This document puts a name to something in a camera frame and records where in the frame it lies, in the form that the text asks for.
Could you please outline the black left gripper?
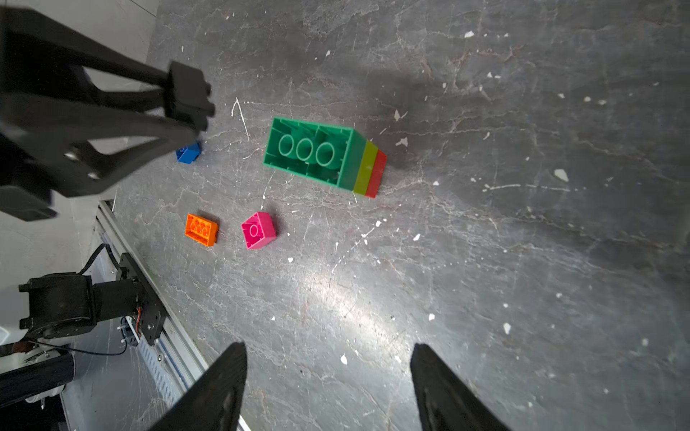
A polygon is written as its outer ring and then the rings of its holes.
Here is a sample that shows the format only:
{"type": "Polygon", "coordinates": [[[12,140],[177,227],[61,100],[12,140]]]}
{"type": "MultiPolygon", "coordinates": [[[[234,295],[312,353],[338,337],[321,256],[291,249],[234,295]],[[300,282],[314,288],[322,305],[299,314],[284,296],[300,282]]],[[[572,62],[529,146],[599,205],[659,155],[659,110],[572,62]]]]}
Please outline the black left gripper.
{"type": "Polygon", "coordinates": [[[130,59],[36,11],[1,8],[1,211],[22,221],[52,219],[52,190],[100,194],[201,134],[165,116],[166,72],[130,59]],[[22,34],[32,24],[32,36],[22,34]],[[155,87],[105,92],[90,102],[49,99],[37,90],[38,41],[70,66],[155,87]],[[32,152],[27,149],[32,122],[32,152]]]}

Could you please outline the dark green lego brick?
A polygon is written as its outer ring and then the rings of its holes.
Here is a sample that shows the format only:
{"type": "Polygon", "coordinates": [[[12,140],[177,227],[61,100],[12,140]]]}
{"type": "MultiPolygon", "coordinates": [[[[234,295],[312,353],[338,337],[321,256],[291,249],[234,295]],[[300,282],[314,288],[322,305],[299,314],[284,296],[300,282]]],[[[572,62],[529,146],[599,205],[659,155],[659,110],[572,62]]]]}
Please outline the dark green lego brick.
{"type": "Polygon", "coordinates": [[[352,128],[276,117],[263,164],[354,191],[367,140],[352,128]]]}

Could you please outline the orange lego brick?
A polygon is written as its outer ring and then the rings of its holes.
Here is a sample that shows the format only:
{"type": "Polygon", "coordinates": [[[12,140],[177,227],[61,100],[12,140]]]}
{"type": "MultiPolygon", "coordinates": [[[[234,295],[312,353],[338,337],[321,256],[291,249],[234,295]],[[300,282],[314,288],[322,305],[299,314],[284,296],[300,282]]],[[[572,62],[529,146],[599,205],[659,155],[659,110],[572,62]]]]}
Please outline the orange lego brick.
{"type": "Polygon", "coordinates": [[[187,215],[184,233],[187,237],[200,244],[212,247],[217,242],[219,225],[198,215],[187,215]]]}

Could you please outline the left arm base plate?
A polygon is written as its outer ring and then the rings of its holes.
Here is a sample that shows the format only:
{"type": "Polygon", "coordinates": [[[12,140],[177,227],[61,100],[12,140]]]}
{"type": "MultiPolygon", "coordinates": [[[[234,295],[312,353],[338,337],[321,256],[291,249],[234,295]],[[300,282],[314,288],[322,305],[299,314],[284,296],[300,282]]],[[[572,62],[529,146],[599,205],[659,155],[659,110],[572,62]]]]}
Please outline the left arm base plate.
{"type": "Polygon", "coordinates": [[[135,311],[137,312],[136,329],[144,336],[149,346],[154,346],[163,332],[169,313],[145,271],[131,253],[120,255],[120,280],[125,280],[136,293],[135,311]]]}

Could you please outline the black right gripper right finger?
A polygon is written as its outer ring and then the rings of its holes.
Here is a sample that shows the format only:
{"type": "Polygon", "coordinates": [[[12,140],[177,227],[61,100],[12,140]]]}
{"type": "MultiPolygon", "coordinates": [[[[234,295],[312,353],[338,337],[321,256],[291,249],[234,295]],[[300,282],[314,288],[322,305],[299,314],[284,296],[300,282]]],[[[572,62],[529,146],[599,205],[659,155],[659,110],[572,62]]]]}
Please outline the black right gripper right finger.
{"type": "Polygon", "coordinates": [[[429,345],[414,346],[410,368],[423,430],[509,430],[429,345]]]}

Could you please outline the red lego brick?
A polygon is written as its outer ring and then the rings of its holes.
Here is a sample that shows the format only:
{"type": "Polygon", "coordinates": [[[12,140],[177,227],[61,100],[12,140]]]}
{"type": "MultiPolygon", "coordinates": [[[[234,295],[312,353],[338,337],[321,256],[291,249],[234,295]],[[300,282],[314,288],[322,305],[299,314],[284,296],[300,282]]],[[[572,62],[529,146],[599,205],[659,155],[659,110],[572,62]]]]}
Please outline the red lego brick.
{"type": "Polygon", "coordinates": [[[369,198],[375,199],[375,197],[377,197],[383,173],[386,168],[386,159],[386,154],[383,151],[378,150],[366,191],[366,196],[369,198]]]}

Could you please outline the black lego brick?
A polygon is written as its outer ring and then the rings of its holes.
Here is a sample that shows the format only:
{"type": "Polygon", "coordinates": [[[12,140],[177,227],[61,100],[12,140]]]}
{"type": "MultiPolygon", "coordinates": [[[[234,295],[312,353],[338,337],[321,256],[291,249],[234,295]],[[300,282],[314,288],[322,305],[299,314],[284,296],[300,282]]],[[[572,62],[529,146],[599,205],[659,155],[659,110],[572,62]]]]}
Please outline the black lego brick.
{"type": "Polygon", "coordinates": [[[173,61],[165,88],[165,116],[191,125],[198,132],[208,130],[216,106],[210,101],[211,85],[197,68],[173,61]]]}

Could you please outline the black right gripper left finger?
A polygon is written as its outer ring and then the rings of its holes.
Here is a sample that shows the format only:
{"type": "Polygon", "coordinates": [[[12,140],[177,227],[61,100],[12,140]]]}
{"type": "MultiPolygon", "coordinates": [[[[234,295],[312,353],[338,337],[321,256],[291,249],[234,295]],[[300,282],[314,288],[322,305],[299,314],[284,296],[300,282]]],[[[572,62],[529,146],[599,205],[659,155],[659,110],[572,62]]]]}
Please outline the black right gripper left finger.
{"type": "Polygon", "coordinates": [[[237,430],[247,369],[245,344],[231,344],[152,429],[237,430]]]}

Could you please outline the lime green long lego brick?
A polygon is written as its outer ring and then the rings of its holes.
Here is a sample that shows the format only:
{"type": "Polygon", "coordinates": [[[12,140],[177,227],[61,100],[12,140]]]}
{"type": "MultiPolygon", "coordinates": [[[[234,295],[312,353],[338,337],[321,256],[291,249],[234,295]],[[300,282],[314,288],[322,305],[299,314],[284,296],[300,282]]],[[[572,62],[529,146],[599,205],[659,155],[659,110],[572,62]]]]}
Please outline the lime green long lego brick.
{"type": "Polygon", "coordinates": [[[355,181],[353,192],[359,195],[365,195],[368,190],[368,185],[376,164],[378,155],[378,148],[371,142],[367,141],[365,150],[360,161],[357,179],[355,181]]]}

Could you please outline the magenta lego brick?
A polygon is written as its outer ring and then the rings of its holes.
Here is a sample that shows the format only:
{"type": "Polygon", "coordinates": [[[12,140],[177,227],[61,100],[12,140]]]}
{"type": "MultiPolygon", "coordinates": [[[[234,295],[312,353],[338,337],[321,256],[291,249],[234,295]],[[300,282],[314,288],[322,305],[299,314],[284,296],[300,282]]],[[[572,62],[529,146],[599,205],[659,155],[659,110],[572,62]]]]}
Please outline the magenta lego brick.
{"type": "Polygon", "coordinates": [[[248,250],[260,250],[277,238],[271,216],[257,212],[241,224],[244,241],[248,250]]]}

